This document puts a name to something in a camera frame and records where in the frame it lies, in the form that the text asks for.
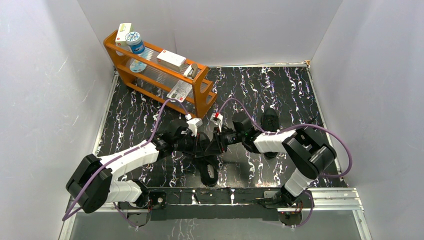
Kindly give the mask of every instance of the small bottle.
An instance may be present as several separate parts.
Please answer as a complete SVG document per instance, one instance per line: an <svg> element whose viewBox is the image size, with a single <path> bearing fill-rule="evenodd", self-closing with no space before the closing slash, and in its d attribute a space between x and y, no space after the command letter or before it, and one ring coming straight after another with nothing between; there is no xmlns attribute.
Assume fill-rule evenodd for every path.
<svg viewBox="0 0 424 240"><path fill-rule="evenodd" d="M126 44L131 48L133 54L141 54L146 48L140 33L132 31L125 36Z"/></svg>

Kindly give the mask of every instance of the wire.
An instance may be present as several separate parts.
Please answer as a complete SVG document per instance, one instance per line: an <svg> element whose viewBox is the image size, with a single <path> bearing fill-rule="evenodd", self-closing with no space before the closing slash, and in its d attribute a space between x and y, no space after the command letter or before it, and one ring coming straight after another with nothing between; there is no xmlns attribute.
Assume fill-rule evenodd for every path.
<svg viewBox="0 0 424 240"><path fill-rule="evenodd" d="M259 131L261 131L262 133L264 133L265 131L256 123L256 121L252 118L252 116L250 116L250 114L248 113L248 111L246 110L246 108L245 108L245 106L243 105L243 103L241 103L239 100L237 100L237 99L235 99L235 98L233 98L233 97L230 97L230 98L228 98L223 104L222 104L222 106L219 108L219 110L218 110L218 114L224 109L224 107L225 107L225 105L227 105L227 103L230 101L230 100L234 100L234 101L236 101L237 103L239 103L240 105L241 105L241 107L244 109L244 112L246 112L246 114L247 114L247 116L249 117L249 119L250 119L250 121L256 126L256 128L259 130ZM346 143L339 137L339 136L337 136L334 132L332 132L332 131L330 131L330 130L328 130L328 129L326 129L326 128L324 128L324 127L322 127L322 126L318 126L318 125L314 125L314 124L309 124L309 123L304 123L304 124L298 124L298 125L294 125L294 126L291 126L291 127L288 127L288 128L285 128L285 129L282 129L281 131L279 131L277 134L282 134L282 133L284 133L284 132L288 132L288 131L291 131L291 130L295 130L295 129L301 129L301 128L304 128L304 127L311 127L311 128L315 128L315 129L319 129L319 130L321 130L321 131L324 131L324 132L326 132L326 133L328 133L328 134L330 134L331 136L333 136L335 139L337 139L339 142L340 142L340 144L344 147L344 149L346 150L346 153L347 153L347 157L348 157L348 159L349 159L349 164L348 164L348 166L347 166L347 168L346 168L346 170L344 171L344 172L342 172L342 173L340 173L340 174L336 174L336 175L330 175L330 174L321 174L321 177L327 177L327 178L341 178L341 177L344 177L344 176L346 176L346 174L348 174L350 171L351 171L351 169L352 169L352 165L353 165L353 159L352 159L352 154L351 154L351 151L349 150L349 148L348 148L348 146L346 145Z"/></svg>
<svg viewBox="0 0 424 240"><path fill-rule="evenodd" d="M243 103L242 102L240 102L239 100L237 100L237 99L235 99L235 98L233 98L233 97L230 97L230 98L228 98L223 104L222 104L222 106L221 106L221 108L219 108L219 110L218 110L218 112L217 112L217 114L220 114L220 112L224 109L224 107L227 105L227 103L230 101L230 100L234 100L234 101L236 101L237 103L239 103L240 105L241 105L241 107L244 109L244 112L246 113L246 115L249 117L249 119L250 119L250 121L253 123L253 125L259 130L259 131L261 131L262 133L265 133L265 131L262 129L262 127L261 126L259 126L257 123L256 123L256 121L253 119L253 117L248 113L248 111L246 110L246 108L245 108L245 106L243 105Z"/></svg>
<svg viewBox="0 0 424 240"><path fill-rule="evenodd" d="M181 105L182 109L184 109L185 114L188 115L189 112L186 110L186 108L184 107L184 105L179 102L178 100L174 99L174 98L169 98L167 99L162 107L160 107L159 113L157 115L157 119L156 119L156 123L154 124L154 128L153 131L151 133L150 138L145 142L142 143L141 145L139 145L138 147L136 147L135 149L141 149L144 146L146 146L147 144L149 144L152 140L153 137L155 136L156 131L158 130L158 126L159 126L159 122L161 121L161 116L162 116L162 112L164 111L165 106L167 105L168 102L170 101L175 101L176 103L178 103L179 105ZM76 196L76 198L73 200L72 204L70 205L70 207L68 208L68 210L65 212L65 215L62 218L62 221L66 221L67 219L69 219L72 215L76 214L79 210L82 209L82 207L77 208L75 211L71 212L72 209L75 207L75 205L77 204L77 202L80 200L81 196L84 194L84 192L86 191L86 189L89 187L89 185L92 183L92 181L94 180L95 177L97 177L97 175L103 170L105 169L109 164L115 162L116 160L120 159L122 157L122 155L116 156L115 158L113 158L112 160L106 162L105 164L103 164L101 167L99 167L99 169L97 169L93 175L88 179L88 181L85 183L85 185L81 188L81 191L79 191L78 195Z"/></svg>
<svg viewBox="0 0 424 240"><path fill-rule="evenodd" d="M314 203L314 198L312 197L312 195L310 194L310 191L308 191L308 190L306 190L306 191L304 191L304 193L309 197L309 199L310 199L310 211L309 211L309 214L307 215L307 217L306 217L306 219L305 219L305 221L303 221L303 222L301 222L301 223L299 223L299 225L295 225L295 227L296 228L298 228L298 227L302 227L310 218L311 218L311 215L312 215L312 209L314 208L314 206L315 206L315 203Z"/></svg>
<svg viewBox="0 0 424 240"><path fill-rule="evenodd" d="M305 124L298 124L298 125L290 126L288 128L285 128L285 129L279 131L277 134L281 134L281 133L288 132L288 131L295 130L295 129L301 129L301 128L304 128L304 127L311 127L311 128L319 129L321 131L324 131L324 132L330 134L335 139L337 139L337 141L339 141L340 144L344 147L344 150L346 150L347 157L349 159L349 164L348 164L346 170L344 172L340 173L340 174L337 174L337 175L329 175L329 174L324 174L323 173L323 174L321 174L321 176L322 177L327 177L327 178L341 178L341 177L346 176L346 174L348 174L351 171L351 169L352 169L352 164L353 164L352 153L349 150L349 148L346 145L346 143L337 134L335 134L334 132L332 132L332 131L330 131L330 130L328 130L326 128L323 128L322 126L305 123Z"/></svg>
<svg viewBox="0 0 424 240"><path fill-rule="evenodd" d="M129 223L129 225L131 225L133 228L137 228L138 227L134 222L132 222L131 220L129 220L127 216L125 216L125 214L119 209L119 207L117 206L116 203L113 202L113 206L118 211L118 213L121 215L121 217L123 217L123 219L125 219L125 221L127 223Z"/></svg>

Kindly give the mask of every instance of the white label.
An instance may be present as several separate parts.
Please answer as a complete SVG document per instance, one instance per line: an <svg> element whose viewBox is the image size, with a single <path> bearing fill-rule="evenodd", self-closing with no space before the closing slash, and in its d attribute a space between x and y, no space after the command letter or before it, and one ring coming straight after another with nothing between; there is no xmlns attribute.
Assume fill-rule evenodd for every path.
<svg viewBox="0 0 424 240"><path fill-rule="evenodd" d="M186 99L187 95L189 95L191 90L192 85L190 83L179 80L166 96L170 99L176 99L182 103Z"/></svg>

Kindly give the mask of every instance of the orange wooden rack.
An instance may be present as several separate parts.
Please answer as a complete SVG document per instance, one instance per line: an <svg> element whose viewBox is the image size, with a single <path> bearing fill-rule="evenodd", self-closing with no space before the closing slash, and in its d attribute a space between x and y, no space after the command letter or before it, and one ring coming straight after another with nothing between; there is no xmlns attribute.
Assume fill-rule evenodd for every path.
<svg viewBox="0 0 424 240"><path fill-rule="evenodd" d="M155 46L148 42L144 42L144 46L146 47L144 51L150 51L149 52L150 59L146 59L141 56L135 55L132 52L126 51L116 46L115 38L117 36L117 32L118 30L114 31L111 35L106 37L103 44L125 85L161 103L164 103L166 98L164 99L160 96L156 96L155 94L149 92L148 90L143 89L140 86L137 86L135 84L135 81L137 79L141 79L142 81L145 81L151 85L154 85L155 87L160 88L166 92L171 91L172 87L170 87L169 84L163 84L157 81L157 79L152 79L146 76L147 74L145 71L142 71L140 73L132 72L130 68L127 66L128 62L131 59L138 60L147 65L146 70L155 71L156 73L159 73L162 76L172 79L173 85L176 84L177 80L181 80L191 84L192 94L189 94L189 96L186 97L183 104L186 101L188 101L189 103L194 105L194 111L189 111L193 117L203 118L205 116L209 108L211 108L212 104L214 104L215 100L217 99L217 94L215 92L212 92L214 83L205 79L209 71L209 67L202 65L200 63L194 62L190 59L187 59L186 67L184 67L184 69L181 72L176 72L156 62L156 56L163 51L163 49L158 46ZM182 74L184 73L185 69L187 69L188 65L191 65L191 64L197 64L199 68L198 73L194 79L185 77ZM167 106L177 110L178 112L182 114L185 114L185 111L181 107L171 102L168 102Z"/></svg>

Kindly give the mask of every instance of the white connector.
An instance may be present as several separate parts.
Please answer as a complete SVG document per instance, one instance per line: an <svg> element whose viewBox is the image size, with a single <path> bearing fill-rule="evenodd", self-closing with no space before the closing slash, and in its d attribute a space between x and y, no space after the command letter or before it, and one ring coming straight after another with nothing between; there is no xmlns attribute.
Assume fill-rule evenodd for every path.
<svg viewBox="0 0 424 240"><path fill-rule="evenodd" d="M203 124L202 119L198 117L187 121L187 123L188 123L188 129L190 129L193 132L193 136L196 136L198 134L198 127L200 127Z"/></svg>
<svg viewBox="0 0 424 240"><path fill-rule="evenodd" d="M221 128L223 126L223 119L224 119L224 117L221 115L221 113L214 113L214 114L212 114L212 116L210 116L210 120L215 125L218 125L219 131L221 131Z"/></svg>

